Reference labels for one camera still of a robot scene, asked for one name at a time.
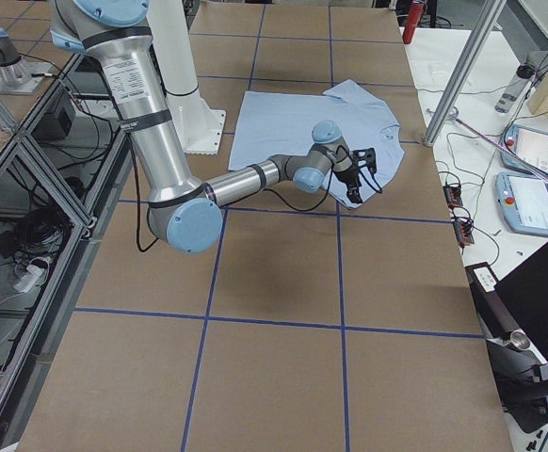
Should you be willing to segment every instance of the metal rod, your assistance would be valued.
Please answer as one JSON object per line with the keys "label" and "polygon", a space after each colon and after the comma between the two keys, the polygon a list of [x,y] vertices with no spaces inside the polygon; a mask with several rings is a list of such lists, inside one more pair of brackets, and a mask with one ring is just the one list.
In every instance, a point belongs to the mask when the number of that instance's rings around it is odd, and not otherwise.
{"label": "metal rod", "polygon": [[464,122],[463,120],[461,120],[457,116],[451,116],[450,118],[452,118],[454,121],[456,121],[462,127],[466,128],[469,132],[472,132],[473,134],[477,135],[481,139],[485,140],[485,142],[490,143],[498,151],[500,151],[502,153],[505,153],[505,154],[509,155],[510,157],[518,160],[519,163],[521,163],[524,167],[526,167],[529,170],[529,172],[531,172],[532,174],[538,176],[542,181],[544,181],[546,184],[548,184],[548,173],[547,172],[545,172],[545,171],[543,171],[543,170],[541,170],[537,167],[534,167],[530,163],[525,162],[521,157],[517,156],[516,153],[514,153],[510,149],[502,146],[501,144],[496,143],[493,139],[490,139],[490,138],[486,137],[481,132],[477,131],[476,129],[471,127],[469,124],[467,124],[466,122]]}
{"label": "metal rod", "polygon": [[464,49],[462,49],[462,54],[456,63],[456,68],[452,72],[443,92],[442,99],[440,99],[435,109],[435,114],[431,118],[424,138],[426,146],[433,146],[433,143],[435,143],[435,140],[442,131],[443,122],[447,118],[452,106],[454,106],[460,90],[464,86],[464,82],[475,65],[479,52],[481,52],[506,2],[507,0],[487,0],[483,6],[477,24],[469,35]]}

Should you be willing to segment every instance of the blue tape line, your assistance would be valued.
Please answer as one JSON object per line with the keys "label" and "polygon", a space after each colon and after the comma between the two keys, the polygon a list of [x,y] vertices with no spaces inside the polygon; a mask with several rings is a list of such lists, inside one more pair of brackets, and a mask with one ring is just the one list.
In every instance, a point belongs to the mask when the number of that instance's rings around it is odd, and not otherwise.
{"label": "blue tape line", "polygon": [[351,451],[349,430],[349,390],[347,382],[347,338],[346,338],[346,306],[343,280],[343,243],[341,240],[341,216],[339,202],[337,212],[337,267],[339,269],[339,310],[341,313],[341,357],[343,365],[343,408],[345,415],[346,452]]}
{"label": "blue tape line", "polygon": [[259,318],[210,316],[209,320],[214,322],[248,323],[251,325],[270,325],[270,326],[276,326],[276,327],[311,328],[311,329],[317,329],[317,330],[340,330],[341,329],[339,325],[327,325],[322,323],[306,323],[306,322],[288,322],[288,321],[282,321],[282,320],[263,320]]}
{"label": "blue tape line", "polygon": [[[258,35],[242,35],[242,34],[226,34],[226,33],[205,33],[205,32],[192,32],[189,33],[190,36],[213,36],[216,38],[257,38]],[[302,37],[288,37],[288,36],[269,36],[261,35],[261,38],[268,38],[269,40],[319,40],[319,41],[332,41],[332,42],[365,42],[369,44],[401,44],[404,43],[401,40],[336,40],[332,37],[332,34],[329,34],[329,38],[302,38]]]}
{"label": "blue tape line", "polygon": [[255,42],[255,52],[253,53],[253,63],[251,64],[251,74],[249,76],[248,90],[251,89],[253,83],[253,76],[255,75],[255,65],[257,63],[257,52],[259,51],[259,41],[262,35],[262,27],[264,26],[264,18],[266,16],[266,5],[262,6],[262,18],[259,21],[259,29],[257,30],[257,41]]}
{"label": "blue tape line", "polygon": [[247,77],[234,77],[231,75],[200,75],[197,74],[197,78],[217,78],[221,80],[250,80]]}
{"label": "blue tape line", "polygon": [[204,315],[160,313],[160,312],[151,312],[151,311],[130,311],[127,309],[76,307],[74,308],[74,311],[76,311],[77,313],[138,315],[138,316],[145,316],[145,317],[171,317],[171,318],[183,318],[183,319],[191,319],[191,320],[205,319]]}
{"label": "blue tape line", "polygon": [[191,32],[188,33],[190,36],[213,36],[216,38],[257,38],[255,35],[241,35],[235,33],[206,33],[206,32]]}
{"label": "blue tape line", "polygon": [[326,212],[297,212],[295,210],[274,210],[274,209],[258,209],[254,207],[236,207],[227,206],[228,210],[237,210],[239,212],[262,212],[268,214],[288,214],[288,215],[306,215],[309,217],[335,217],[335,214],[329,214]]}
{"label": "blue tape line", "polygon": [[[206,75],[198,74],[197,78],[216,78],[222,80],[249,80],[247,77],[233,77],[228,75]],[[291,78],[260,78],[252,77],[251,81],[253,82],[291,82],[291,83],[320,83],[323,85],[330,85],[329,80],[297,80]],[[385,83],[365,83],[365,82],[356,82],[359,85],[367,85],[369,87],[386,87],[386,88],[414,88],[411,85],[389,85]]]}
{"label": "blue tape line", "polygon": [[8,20],[16,21],[17,19],[23,19],[25,21],[44,21],[50,23],[50,19],[42,19],[40,17],[0,17],[1,21]]}
{"label": "blue tape line", "polygon": [[442,332],[442,331],[419,331],[419,330],[396,330],[393,328],[370,328],[370,327],[346,327],[347,331],[382,332],[385,334],[407,334],[411,336],[434,336],[434,337],[455,337],[459,339],[485,339],[483,334],[472,334],[468,332]]}
{"label": "blue tape line", "polygon": [[329,7],[329,54],[330,54],[330,87],[334,87],[334,59],[332,57],[332,19]]}
{"label": "blue tape line", "polygon": [[449,219],[426,219],[426,218],[402,218],[402,217],[380,217],[370,215],[350,215],[340,214],[343,218],[360,218],[360,219],[382,219],[388,221],[407,221],[409,223],[433,223],[433,224],[452,224]]}
{"label": "blue tape line", "polygon": [[444,332],[444,331],[419,331],[419,330],[401,330],[393,328],[375,328],[361,327],[355,325],[328,325],[325,323],[309,323],[309,322],[290,322],[279,320],[263,320],[259,318],[236,318],[225,316],[205,316],[193,314],[178,314],[178,313],[161,313],[158,311],[131,311],[127,309],[111,309],[111,308],[92,308],[92,307],[76,307],[73,309],[77,313],[95,313],[95,314],[115,314],[115,315],[137,315],[146,317],[168,317],[181,318],[183,320],[209,320],[222,323],[249,323],[254,325],[271,325],[278,327],[294,327],[294,328],[313,328],[320,330],[340,330],[344,328],[346,331],[360,332],[378,332],[383,334],[407,334],[412,336],[435,336],[435,337],[457,337],[461,339],[484,339],[482,334],[472,334],[467,332]]}
{"label": "blue tape line", "polygon": [[219,237],[218,252],[216,254],[216,262],[214,263],[214,272],[211,278],[211,287],[209,288],[209,299],[207,300],[207,309],[205,311],[205,319],[202,324],[201,342],[199,344],[199,353],[197,355],[197,362],[195,364],[195,373],[192,380],[190,398],[188,399],[188,408],[186,410],[186,421],[184,425],[184,434],[182,437],[182,444],[180,445],[180,452],[185,452],[186,443],[188,441],[188,432],[190,431],[190,420],[192,417],[192,409],[194,406],[195,394],[197,393],[197,385],[199,383],[199,372],[201,371],[202,353],[205,347],[205,338],[207,336],[207,326],[209,325],[209,314],[211,312],[211,303],[213,301],[214,292],[216,289],[216,281],[218,280],[219,259],[221,257],[222,245],[224,243],[224,235],[226,234],[227,220],[228,220],[228,211],[225,211],[224,219],[221,227],[221,235]]}
{"label": "blue tape line", "polygon": [[33,2],[29,2],[29,6],[21,13],[19,14],[19,17],[15,17],[14,18],[14,22],[12,24],[10,24],[9,26],[7,26],[6,28],[6,31],[8,31],[9,28],[11,28],[13,25],[15,25],[17,22],[19,22],[20,19],[23,18],[23,16],[30,10],[32,9],[34,6],[34,3]]}
{"label": "blue tape line", "polygon": [[31,46],[31,48],[29,49],[29,52],[27,52],[29,55],[32,55],[32,52],[36,49],[36,47],[38,47],[38,44],[40,44],[41,42],[50,42],[52,43],[52,36],[50,37],[50,39],[44,39],[46,38],[47,35],[50,35],[50,28],[48,28],[43,35],[41,35],[41,38],[40,40],[38,40],[35,44],[33,44]]}

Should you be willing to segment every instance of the white table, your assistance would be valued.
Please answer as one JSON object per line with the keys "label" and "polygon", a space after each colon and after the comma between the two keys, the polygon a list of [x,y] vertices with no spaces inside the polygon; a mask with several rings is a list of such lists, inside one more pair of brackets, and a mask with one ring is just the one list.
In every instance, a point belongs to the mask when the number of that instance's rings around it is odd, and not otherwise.
{"label": "white table", "polygon": [[[406,46],[414,85],[418,89],[430,91],[444,89],[468,36],[469,31],[465,30],[418,28],[412,43]],[[512,53],[502,33],[492,32],[462,92],[491,91],[503,87],[510,82],[518,65],[519,61]],[[519,101],[517,101],[513,110],[507,114],[496,112],[493,107],[502,92],[503,89],[494,93],[461,94],[456,103],[460,118],[484,134],[500,134],[512,118],[514,108],[519,105]],[[440,92],[419,90],[419,101],[427,123],[431,118],[427,110],[434,110],[441,96]],[[521,116],[531,116],[526,103],[519,114],[519,117]],[[517,120],[516,123],[548,132],[548,115],[523,118]],[[450,171],[459,176],[463,184],[467,182],[480,183],[480,179],[474,175],[462,172],[454,166],[446,140],[447,135],[452,132],[471,135],[460,125],[447,123],[433,147],[436,160],[445,162]],[[493,147],[481,139],[457,136],[452,136],[450,139],[458,166],[483,175],[490,164]],[[502,279],[546,243],[548,238],[512,233],[504,222],[495,194],[494,181],[498,172],[508,169],[502,165],[498,154],[496,153],[493,157],[481,190],[478,209],[476,209],[475,226],[492,234],[500,246],[500,256],[494,264],[493,270],[498,278]],[[445,165],[439,164],[439,170],[446,170]],[[452,176],[449,176],[448,180],[454,182]],[[463,203],[472,214],[475,213],[478,190],[478,186],[472,185],[462,188]],[[474,239],[475,244],[464,250],[463,263],[468,266],[478,262],[493,261],[496,247],[490,239],[478,231],[474,231]],[[506,418],[515,451],[523,451],[530,441],[537,440],[536,432],[525,434],[510,415],[507,414]]]}

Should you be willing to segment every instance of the power adapter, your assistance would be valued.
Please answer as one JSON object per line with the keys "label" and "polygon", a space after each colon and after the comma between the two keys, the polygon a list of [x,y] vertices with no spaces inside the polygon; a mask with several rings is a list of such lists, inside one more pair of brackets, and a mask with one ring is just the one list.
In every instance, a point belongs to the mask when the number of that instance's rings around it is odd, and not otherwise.
{"label": "power adapter", "polygon": [[12,288],[23,294],[29,292],[40,280],[44,272],[48,271],[51,259],[48,256],[36,257],[31,260],[25,273],[12,285]]}

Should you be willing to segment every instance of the sticker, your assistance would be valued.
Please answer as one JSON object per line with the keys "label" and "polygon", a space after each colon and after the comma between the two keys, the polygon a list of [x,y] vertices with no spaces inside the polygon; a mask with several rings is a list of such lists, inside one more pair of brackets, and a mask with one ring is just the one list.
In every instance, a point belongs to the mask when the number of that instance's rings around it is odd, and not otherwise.
{"label": "sticker", "polygon": [[496,279],[493,277],[492,273],[486,266],[483,266],[481,268],[475,268],[473,272],[481,283],[483,290],[485,290],[486,292],[493,292],[495,290]]}
{"label": "sticker", "polygon": [[104,67],[105,76],[117,104],[149,97],[142,70],[135,59]]}

